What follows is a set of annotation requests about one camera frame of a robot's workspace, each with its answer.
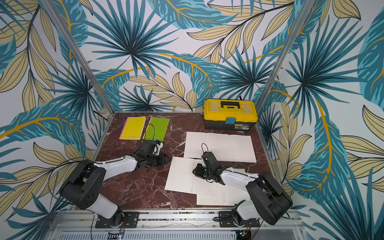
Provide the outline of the green cover notebook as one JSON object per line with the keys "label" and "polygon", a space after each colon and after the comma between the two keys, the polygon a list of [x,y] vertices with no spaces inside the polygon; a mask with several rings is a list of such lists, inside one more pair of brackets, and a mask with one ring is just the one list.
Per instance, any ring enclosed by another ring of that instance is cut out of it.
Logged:
{"label": "green cover notebook", "polygon": [[162,142],[165,138],[169,122],[170,120],[166,118],[151,117],[144,139]]}

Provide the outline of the yellow notebook pink spine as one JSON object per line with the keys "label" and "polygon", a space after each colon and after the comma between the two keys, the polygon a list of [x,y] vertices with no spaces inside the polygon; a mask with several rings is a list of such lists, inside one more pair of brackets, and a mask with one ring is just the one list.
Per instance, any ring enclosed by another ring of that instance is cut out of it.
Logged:
{"label": "yellow notebook pink spine", "polygon": [[120,134],[120,140],[140,140],[146,117],[128,117]]}

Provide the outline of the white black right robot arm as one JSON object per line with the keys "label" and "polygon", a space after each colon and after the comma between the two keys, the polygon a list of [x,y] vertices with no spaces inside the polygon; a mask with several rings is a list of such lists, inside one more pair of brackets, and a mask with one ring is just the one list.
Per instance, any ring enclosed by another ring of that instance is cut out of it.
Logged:
{"label": "white black right robot arm", "polygon": [[293,205],[286,191],[268,172],[249,174],[227,167],[214,171],[212,168],[197,164],[193,174],[209,183],[235,187],[249,195],[249,200],[241,200],[234,206],[231,217],[219,218],[232,221],[238,227],[256,219],[275,225]]}

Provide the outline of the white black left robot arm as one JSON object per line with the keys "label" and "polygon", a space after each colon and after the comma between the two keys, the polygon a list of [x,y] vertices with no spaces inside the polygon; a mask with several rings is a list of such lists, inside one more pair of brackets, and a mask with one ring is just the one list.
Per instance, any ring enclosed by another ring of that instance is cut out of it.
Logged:
{"label": "white black left robot arm", "polygon": [[118,226],[123,222],[123,211],[100,193],[103,182],[144,167],[165,166],[168,162],[169,157],[164,153],[148,155],[145,158],[139,155],[125,155],[104,162],[83,160],[62,184],[59,194],[79,209],[91,211]]}

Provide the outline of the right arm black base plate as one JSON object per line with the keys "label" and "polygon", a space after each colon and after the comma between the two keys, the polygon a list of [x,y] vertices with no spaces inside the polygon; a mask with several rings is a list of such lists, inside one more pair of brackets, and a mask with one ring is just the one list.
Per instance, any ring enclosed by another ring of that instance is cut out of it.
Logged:
{"label": "right arm black base plate", "polygon": [[219,215],[213,218],[213,221],[218,222],[221,228],[255,228],[260,226],[258,219],[244,220],[234,211],[220,211]]}

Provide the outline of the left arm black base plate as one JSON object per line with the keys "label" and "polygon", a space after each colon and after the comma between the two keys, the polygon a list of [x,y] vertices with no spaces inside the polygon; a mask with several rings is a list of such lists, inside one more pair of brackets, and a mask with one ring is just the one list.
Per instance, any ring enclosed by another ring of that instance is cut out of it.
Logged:
{"label": "left arm black base plate", "polygon": [[139,212],[116,212],[110,219],[98,215],[96,229],[134,229],[137,227]]}

